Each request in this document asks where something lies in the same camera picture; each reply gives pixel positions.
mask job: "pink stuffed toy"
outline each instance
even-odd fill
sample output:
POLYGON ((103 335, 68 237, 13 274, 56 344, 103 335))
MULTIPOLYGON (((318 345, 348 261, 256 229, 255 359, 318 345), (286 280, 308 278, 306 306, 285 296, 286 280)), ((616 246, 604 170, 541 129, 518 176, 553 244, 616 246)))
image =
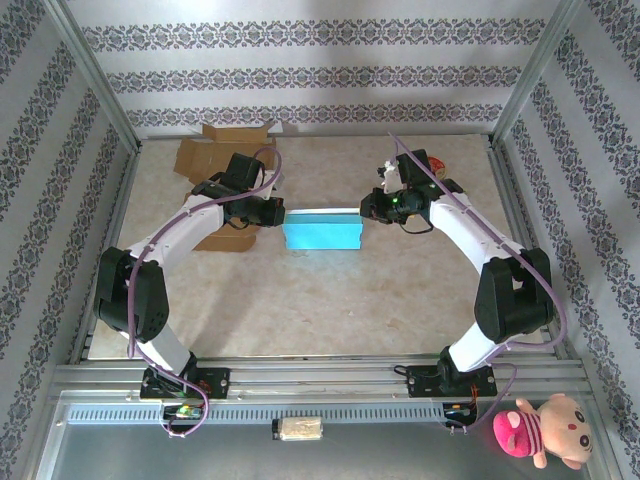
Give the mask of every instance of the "pink stuffed toy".
POLYGON ((519 411, 500 412, 493 419, 493 432, 502 449, 514 457, 533 457, 538 468, 547 466, 545 450, 579 470, 591 456, 591 427, 584 411, 573 399, 556 393, 536 411, 518 398, 519 411))

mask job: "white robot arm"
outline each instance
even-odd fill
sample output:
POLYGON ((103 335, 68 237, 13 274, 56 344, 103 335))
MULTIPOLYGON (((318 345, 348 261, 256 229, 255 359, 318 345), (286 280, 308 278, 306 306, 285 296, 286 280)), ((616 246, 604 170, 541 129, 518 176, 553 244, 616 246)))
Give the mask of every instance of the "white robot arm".
MULTIPOLYGON (((412 154, 429 168, 427 154, 412 154)), ((507 252, 522 256, 548 283, 549 259, 540 249, 526 251, 491 225, 472 205, 459 185, 445 180, 453 199, 444 194, 408 155, 399 155, 378 170, 384 189, 364 198, 360 214, 384 224, 404 225, 421 215, 462 250, 480 274, 475 322, 463 337, 441 354, 439 373, 459 384, 466 374, 483 368, 507 340, 532 333, 552 319, 552 302, 541 285, 507 252), (476 220, 485 224, 480 228, 476 220)))
POLYGON ((279 183, 270 181, 273 175, 274 172, 265 171, 264 164, 255 158, 234 154, 226 172, 196 186, 180 210, 155 232, 126 250, 112 247, 104 252, 98 269, 96 316, 129 338, 126 305, 129 276, 134 263, 147 248, 149 251, 145 253, 136 279, 136 343, 155 364, 183 375, 194 356, 166 323, 169 304, 164 276, 198 243, 231 219, 239 219, 244 225, 281 225, 284 205, 281 198, 271 197, 271 191, 279 183), (230 197, 236 200, 215 202, 230 197), (167 229, 178 217, 179 225, 167 229), (163 230, 166 232, 153 243, 158 232, 163 230))

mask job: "cable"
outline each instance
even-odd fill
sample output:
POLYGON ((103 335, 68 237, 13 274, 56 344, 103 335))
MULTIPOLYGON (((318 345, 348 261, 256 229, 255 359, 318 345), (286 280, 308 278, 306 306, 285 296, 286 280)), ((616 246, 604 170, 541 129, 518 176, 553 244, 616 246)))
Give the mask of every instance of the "cable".
POLYGON ((433 231, 433 225, 431 225, 431 224, 429 224, 429 225, 431 225, 431 227, 429 227, 429 228, 427 228, 425 230, 420 230, 418 232, 411 232, 411 231, 407 230, 406 228, 404 228, 404 225, 402 225, 401 223, 399 223, 398 225, 400 225, 400 228, 402 229, 402 231, 404 233, 408 233, 409 235, 422 235, 423 233, 429 233, 429 232, 433 231))
POLYGON ((243 223, 241 227, 239 227, 238 225, 236 225, 235 223, 233 223, 230 219, 227 220, 227 223, 229 224, 229 226, 231 228, 233 228, 234 230, 244 230, 245 228, 247 228, 249 226, 249 222, 247 223, 243 223))
MULTIPOLYGON (((146 256, 153 251, 153 248, 155 247, 155 245, 160 241, 160 239, 169 231, 171 230, 173 227, 175 227, 178 223, 180 223, 184 218, 189 217, 191 215, 193 215, 194 213, 203 210, 205 208, 211 207, 213 205, 219 205, 221 203, 226 203, 226 202, 231 202, 234 200, 241 200, 243 198, 247 198, 247 197, 251 197, 253 195, 255 195, 258 192, 261 192, 262 190, 266 190, 267 188, 271 187, 271 185, 273 185, 276 180, 278 180, 278 177, 280 177, 280 172, 282 171, 282 155, 280 154, 280 152, 274 148, 274 147, 270 147, 270 146, 266 146, 266 147, 262 147, 260 148, 256 153, 254 153, 253 157, 256 158, 260 153, 266 151, 266 150, 271 150, 275 153, 277 159, 278 159, 278 164, 276 166, 276 170, 273 174, 273 176, 267 181, 267 183, 265 183, 264 185, 256 188, 255 190, 250 190, 248 192, 244 192, 244 193, 240 193, 238 195, 231 195, 230 197, 224 197, 224 198, 216 198, 204 203, 201 203, 200 205, 196 205, 195 207, 193 207, 192 209, 186 211, 186 212, 182 212, 180 215, 177 215, 176 217, 172 218, 170 221, 168 221, 160 230, 158 230, 158 232, 153 236, 153 238, 151 240, 149 240, 149 243, 147 243, 147 245, 145 245, 145 247, 142 249, 142 253, 140 253, 140 256, 136 259, 135 264, 133 265, 133 269, 131 270, 131 275, 129 277, 129 290, 127 291, 127 330, 129 333, 129 346, 127 348, 127 356, 129 358, 133 358, 135 351, 136 351, 136 339, 135 339, 135 329, 136 329, 136 325, 135 325, 135 313, 134 313, 134 306, 135 306, 135 298, 136 298, 136 280, 138 277, 138 271, 140 270, 140 267, 142 266, 144 259, 146 258, 146 256)), ((200 417, 200 419, 198 420, 198 422, 191 427, 190 429, 186 430, 185 432, 182 433, 176 433, 175 431, 171 430, 171 426, 164 426, 163 428, 167 431, 167 433, 169 434, 169 436, 171 437, 186 437, 187 435, 192 434, 193 432, 195 432, 198 428, 200 428, 202 426, 202 424, 206 421, 208 415, 209 415, 209 398, 207 397, 207 393, 200 388, 199 386, 195 385, 194 383, 191 383, 190 381, 182 378, 180 375, 176 375, 175 373, 169 371, 169 370, 165 370, 163 367, 161 367, 160 365, 158 365, 157 363, 155 363, 151 358, 149 358, 144 352, 142 352, 140 349, 138 349, 138 352, 140 353, 140 356, 153 368, 157 369, 159 372, 161 372, 162 374, 166 375, 169 378, 172 378, 173 380, 179 382, 180 384, 184 385, 186 388, 191 388, 193 390, 195 390, 196 392, 198 392, 201 396, 202 399, 204 401, 204 410, 202 412, 202 416, 200 417)))
POLYGON ((444 183, 442 183, 440 180, 438 180, 438 177, 436 177, 436 175, 431 172, 431 170, 429 170, 427 167, 425 167, 417 158, 416 156, 411 152, 411 150, 409 150, 409 147, 407 147, 404 142, 402 142, 402 140, 400 140, 397 136, 395 136, 394 134, 390 133, 389 134, 391 136, 391 138, 393 138, 395 140, 395 142, 405 151, 407 152, 407 155, 409 155, 409 158, 411 158, 411 160, 413 160, 413 162, 420 168, 420 170, 422 170, 425 174, 427 174, 427 176, 433 181, 433 183, 435 183, 438 188, 440 188, 440 190, 442 190, 444 192, 445 195, 447 195, 455 204, 458 208, 460 208, 460 210, 462 211, 462 213, 469 215, 469 217, 471 218, 471 220, 473 220, 473 222, 484 232, 486 233, 494 242, 496 242, 496 244, 498 245, 499 248, 502 248, 505 252, 507 252, 510 256, 512 256, 513 258, 515 258, 518 263, 520 263, 520 265, 522 265, 522 267, 527 270, 532 276, 533 278, 536 279, 536 281, 542 286, 542 288, 544 289, 544 291, 547 293, 547 295, 549 295, 549 298, 551 298, 551 301, 553 302, 553 304, 556 307, 556 310, 558 312, 558 316, 560 317, 560 333, 558 334, 558 336, 548 342, 543 342, 543 343, 525 343, 525 342, 506 342, 501 348, 499 348, 498 350, 496 350, 496 352, 494 352, 494 354, 492 354, 490 357, 487 358, 487 363, 489 360, 491 360, 492 358, 496 357, 499 353, 503 352, 506 348, 512 346, 512 345, 517 345, 519 347, 522 348, 527 348, 527 349, 539 349, 539 348, 547 348, 547 347, 555 347, 556 345, 559 345, 563 340, 564 337, 567 335, 567 314, 564 310, 564 307, 562 306, 562 301, 560 300, 560 297, 558 297, 558 294, 556 292, 553 291, 553 289, 551 288, 551 285, 549 285, 549 282, 547 282, 544 277, 542 275, 540 275, 540 273, 533 268, 529 262, 527 262, 524 258, 522 258, 520 256, 520 254, 518 254, 516 251, 514 251, 509 245, 507 245, 506 243, 504 243, 500 237, 498 237, 498 235, 496 235, 496 233, 489 227, 489 225, 487 225, 480 217, 478 217, 478 215, 476 215, 476 213, 468 208, 464 203, 462 203, 458 197, 456 197, 453 192, 451 192, 451 190, 449 190, 444 183))
MULTIPOLYGON (((558 316, 560 317, 560 333, 558 334, 558 336, 556 338, 551 339, 548 342, 542 342, 542 343, 524 343, 524 342, 517 342, 517 341, 505 342, 504 344, 502 344, 500 347, 498 347, 491 355, 489 355, 485 359, 485 363, 487 365, 491 366, 492 365, 491 364, 491 360, 493 360, 495 357, 497 357, 505 349, 509 349, 512 345, 517 345, 519 347, 526 348, 526 349, 541 349, 541 348, 547 348, 547 347, 555 347, 556 345, 559 345, 564 340, 565 336, 567 335, 567 323, 568 323, 567 322, 567 314, 566 314, 566 312, 564 310, 564 307, 562 306, 562 301, 560 300, 560 297, 558 297, 558 294, 553 291, 553 289, 551 288, 551 285, 549 285, 549 282, 547 282, 545 280, 545 278, 542 275, 540 275, 540 273, 529 264, 529 262, 527 262, 524 258, 522 258, 509 245, 507 245, 505 242, 503 242, 500 239, 500 237, 498 237, 498 235, 496 235, 496 233, 489 227, 489 225, 487 225, 486 222, 484 222, 480 217, 478 217, 478 215, 473 210, 471 210, 464 203, 462 203, 451 192, 451 190, 449 190, 444 185, 444 183, 442 183, 438 179, 438 177, 433 172, 431 172, 431 170, 429 170, 427 167, 425 167, 416 158, 416 156, 411 152, 411 150, 409 150, 409 147, 407 147, 404 144, 404 142, 402 142, 402 140, 400 140, 397 136, 395 136, 392 133, 389 133, 389 135, 391 136, 391 138, 394 139, 394 141, 396 142, 396 145, 399 145, 407 153, 409 158, 411 158, 411 160, 418 166, 418 168, 420 168, 420 170, 422 170, 433 181, 433 183, 435 185, 437 185, 438 188, 440 188, 440 190, 442 190, 442 192, 444 192, 444 194, 447 195, 453 201, 454 204, 456 204, 456 206, 462 211, 462 213, 464 213, 466 215, 469 215, 471 220, 484 233, 486 233, 489 236, 489 238, 491 238, 494 242, 496 242, 496 244, 498 245, 498 248, 502 248, 510 256, 515 258, 518 261, 518 263, 520 263, 520 265, 525 270, 527 270, 527 272, 529 272, 533 276, 533 278, 535 278, 535 280, 542 286, 542 288, 547 293, 547 295, 549 295, 549 298, 551 298, 551 301, 553 302, 553 304, 556 307, 556 311, 558 312, 558 316)), ((467 433, 469 431, 472 431, 477 426, 482 424, 486 420, 486 418, 491 413, 493 413, 493 411, 497 408, 498 403, 500 403, 502 398, 507 394, 507 391, 509 390, 509 388, 511 388, 511 385, 513 385, 513 382, 516 379, 516 375, 518 374, 517 367, 512 363, 499 363, 499 364, 494 365, 494 367, 498 367, 498 368, 500 368, 501 366, 510 366, 510 367, 512 367, 513 368, 513 375, 511 375, 511 378, 510 378, 509 382, 507 382, 505 387, 502 389, 500 394, 495 398, 495 400, 493 401, 493 403, 491 404, 489 409, 482 415, 482 417, 480 417, 478 420, 476 420, 470 427, 464 429, 465 433, 467 433)))

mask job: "cardboard box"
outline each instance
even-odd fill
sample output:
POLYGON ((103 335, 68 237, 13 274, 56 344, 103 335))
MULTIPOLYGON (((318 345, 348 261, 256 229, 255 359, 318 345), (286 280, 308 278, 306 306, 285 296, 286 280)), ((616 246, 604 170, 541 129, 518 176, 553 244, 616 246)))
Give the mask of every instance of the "cardboard box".
MULTIPOLYGON (((271 125, 259 128, 216 128, 202 126, 202 135, 207 140, 184 138, 176 155, 173 171, 187 177, 191 183, 198 185, 217 172, 224 172, 234 153, 253 156, 264 146, 276 146, 275 138, 268 138, 271 125)), ((275 154, 272 150, 261 153, 258 159, 265 164, 267 170, 274 167, 275 154)), ((256 243, 256 234, 260 227, 251 225, 243 230, 235 230, 225 225, 212 233, 194 250, 210 252, 246 252, 256 243)))

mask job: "striped wallpaper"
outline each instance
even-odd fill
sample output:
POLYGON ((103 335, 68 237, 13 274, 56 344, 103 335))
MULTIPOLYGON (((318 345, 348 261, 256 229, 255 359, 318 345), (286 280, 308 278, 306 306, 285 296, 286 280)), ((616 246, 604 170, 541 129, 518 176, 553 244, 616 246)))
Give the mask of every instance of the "striped wallpaper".
POLYGON ((489 132, 557 3, 68 2, 143 138, 489 132))
POLYGON ((640 2, 585 1, 506 142, 624 478, 640 478, 639 39, 640 2))
POLYGON ((38 0, 0 2, 0 479, 69 361, 130 152, 38 0))

